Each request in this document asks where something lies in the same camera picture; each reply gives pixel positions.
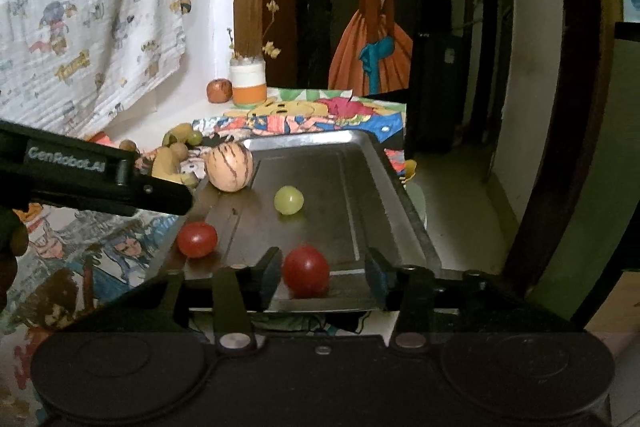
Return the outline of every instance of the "girl in orange dress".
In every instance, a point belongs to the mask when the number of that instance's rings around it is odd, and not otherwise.
[[[394,0],[358,0],[329,69],[329,89],[355,96],[405,89],[413,42],[394,19]]]

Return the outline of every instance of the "orange dress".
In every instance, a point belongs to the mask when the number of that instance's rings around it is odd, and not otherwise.
[[[329,89],[353,89],[355,96],[369,94],[369,77],[362,70],[360,52],[367,43],[391,36],[396,47],[378,63],[380,92],[405,89],[409,85],[413,41],[396,24],[394,0],[358,0],[358,11],[347,25],[329,69]]]

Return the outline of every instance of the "blue bow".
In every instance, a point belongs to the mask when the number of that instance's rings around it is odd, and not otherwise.
[[[367,44],[360,52],[362,70],[369,77],[369,94],[380,92],[380,67],[378,62],[390,57],[396,48],[394,40],[390,36],[380,39],[374,44]]]

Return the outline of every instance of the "white curtain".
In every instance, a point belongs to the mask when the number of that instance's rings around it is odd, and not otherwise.
[[[0,0],[0,118],[92,136],[184,49],[180,0]]]

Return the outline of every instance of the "striped fruit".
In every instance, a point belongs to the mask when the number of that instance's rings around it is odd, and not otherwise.
[[[205,165],[209,181],[223,192],[237,192],[246,187],[254,174],[254,157],[239,142],[214,147],[207,155]]]

